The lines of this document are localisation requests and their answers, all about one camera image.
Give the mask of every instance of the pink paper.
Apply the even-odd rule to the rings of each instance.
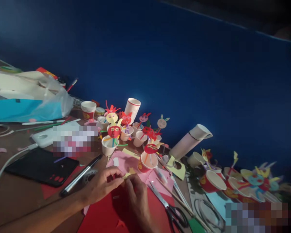
[[[150,185],[150,182],[153,181],[154,182],[154,186],[157,188],[157,190],[160,193],[163,193],[167,196],[171,196],[171,194],[165,189],[164,186],[162,186],[159,182],[158,182],[158,177],[156,175],[156,173],[154,172],[154,170],[150,170],[147,173],[141,173],[138,170],[138,159],[123,153],[122,151],[116,151],[113,153],[111,159],[109,160],[108,164],[106,167],[110,167],[113,165],[113,159],[114,158],[118,158],[119,160],[119,166],[118,168],[124,172],[127,173],[129,172],[129,168],[132,167],[135,172],[139,175],[140,179],[142,180],[142,182],[144,182],[147,186]],[[174,181],[170,178],[170,174],[163,169],[160,169],[160,172],[166,177],[167,179],[167,187],[169,190],[172,190],[173,186],[174,186]]]

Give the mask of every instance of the white thermos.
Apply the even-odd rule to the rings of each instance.
[[[212,133],[205,126],[197,124],[169,151],[169,155],[180,160],[202,140],[212,136]]]

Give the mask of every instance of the wire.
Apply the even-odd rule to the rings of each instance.
[[[37,147],[38,147],[38,145],[37,145],[36,143],[35,143],[35,144],[32,144],[32,145],[28,146],[26,149],[24,149],[24,150],[22,150],[22,151],[16,153],[16,154],[13,155],[11,158],[9,158],[9,159],[6,161],[6,163],[3,165],[3,167],[1,168],[1,170],[0,170],[0,177],[1,177],[1,175],[2,175],[2,173],[3,173],[3,171],[4,171],[4,169],[6,168],[6,166],[9,164],[9,162],[10,162],[13,158],[15,158],[16,156],[18,156],[19,154],[21,154],[21,153],[23,153],[23,152],[25,152],[25,151],[27,151],[27,150],[33,150],[34,148],[37,148]]]
[[[198,209],[199,211],[197,211],[197,208],[196,208],[196,201],[198,201]],[[216,224],[213,224],[205,215],[204,211],[201,209],[200,207],[200,204],[201,202],[204,202],[204,204],[209,207],[215,214],[216,218],[218,219],[218,225]],[[196,213],[199,215],[199,217],[209,226],[209,227],[212,227],[212,228],[218,228],[221,232],[224,231],[224,223],[221,221],[221,216],[219,214],[219,212],[216,210],[216,208],[209,202],[209,201],[206,201],[204,199],[195,199],[194,200],[194,208],[195,208],[195,211]]]

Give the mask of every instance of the scissors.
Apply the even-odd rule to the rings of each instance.
[[[178,208],[178,207],[174,207],[174,206],[171,206],[167,203],[167,201],[164,200],[164,198],[161,196],[161,194],[158,192],[158,190],[156,189],[156,187],[154,186],[153,182],[151,182],[151,186],[150,189],[154,192],[155,196],[161,201],[161,203],[165,206],[165,209],[166,209],[166,212],[167,212],[167,216],[168,216],[168,219],[169,219],[169,223],[170,223],[170,227],[173,231],[173,233],[176,233],[175,232],[175,229],[174,229],[174,225],[173,223],[175,224],[175,226],[177,227],[177,229],[181,232],[181,233],[184,233],[184,231],[182,230],[181,226],[183,228],[187,228],[189,226],[189,222],[188,222],[188,219],[187,217],[184,215],[183,211]],[[176,210],[181,214],[182,218],[176,213]]]

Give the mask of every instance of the black tablet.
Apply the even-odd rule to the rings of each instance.
[[[79,165],[79,161],[69,157],[54,163],[59,158],[54,157],[53,152],[38,147],[7,166],[5,171],[53,187],[59,187]]]

